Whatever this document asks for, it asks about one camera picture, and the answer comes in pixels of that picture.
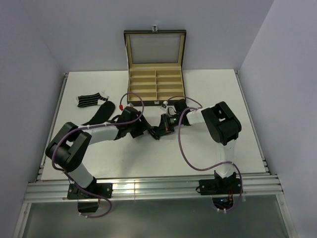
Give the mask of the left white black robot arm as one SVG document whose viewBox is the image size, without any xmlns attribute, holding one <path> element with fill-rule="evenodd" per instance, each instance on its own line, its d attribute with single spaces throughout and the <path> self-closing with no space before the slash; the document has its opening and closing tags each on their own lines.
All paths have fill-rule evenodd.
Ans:
<svg viewBox="0 0 317 238">
<path fill-rule="evenodd" d="M 81 195 L 91 198 L 97 193 L 97 180 L 82 162 L 89 145 L 119 140 L 128 133 L 135 138 L 152 129 L 139 114 L 117 115 L 102 124 L 84 127 L 67 122 L 49 143 L 45 155 L 79 186 Z"/>
</svg>

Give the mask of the plain black sock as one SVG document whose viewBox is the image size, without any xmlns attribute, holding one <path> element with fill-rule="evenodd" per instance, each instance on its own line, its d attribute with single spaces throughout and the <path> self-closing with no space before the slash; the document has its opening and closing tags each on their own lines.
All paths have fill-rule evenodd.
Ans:
<svg viewBox="0 0 317 238">
<path fill-rule="evenodd" d="M 104 102 L 95 115 L 86 123 L 82 124 L 83 126 L 86 125 L 96 125 L 96 124 L 102 124 L 109 120 L 113 112 L 115 111 L 115 104 L 111 101 Z"/>
</svg>

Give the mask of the black sock thin white stripes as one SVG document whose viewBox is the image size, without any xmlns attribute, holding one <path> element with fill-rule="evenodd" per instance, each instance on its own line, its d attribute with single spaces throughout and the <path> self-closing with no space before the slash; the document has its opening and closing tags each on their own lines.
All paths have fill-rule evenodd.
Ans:
<svg viewBox="0 0 317 238">
<path fill-rule="evenodd" d="M 147 131 L 150 134 L 150 136 L 155 140 L 159 140 L 161 137 L 171 133 L 169 128 L 165 126 L 151 126 L 148 127 Z"/>
</svg>

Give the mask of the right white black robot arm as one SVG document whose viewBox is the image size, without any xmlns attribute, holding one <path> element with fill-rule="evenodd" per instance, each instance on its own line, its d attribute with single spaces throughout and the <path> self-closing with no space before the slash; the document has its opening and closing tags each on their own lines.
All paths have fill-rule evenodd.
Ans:
<svg viewBox="0 0 317 238">
<path fill-rule="evenodd" d="M 235 179 L 239 173 L 234 165 L 234 152 L 236 140 L 242 130 L 240 121 L 224 101 L 213 107 L 204 108 L 199 104 L 197 109 L 191 109 L 185 99 L 180 99 L 173 103 L 173 115 L 169 113 L 168 104 L 169 100 L 166 100 L 161 106 L 165 113 L 160 117 L 159 126 L 154 127 L 154 137 L 171 134 L 176 126 L 204 123 L 217 144 L 218 161 L 212 166 L 217 178 L 214 187 L 219 193 L 226 193 L 232 186 L 230 179 Z"/>
</svg>

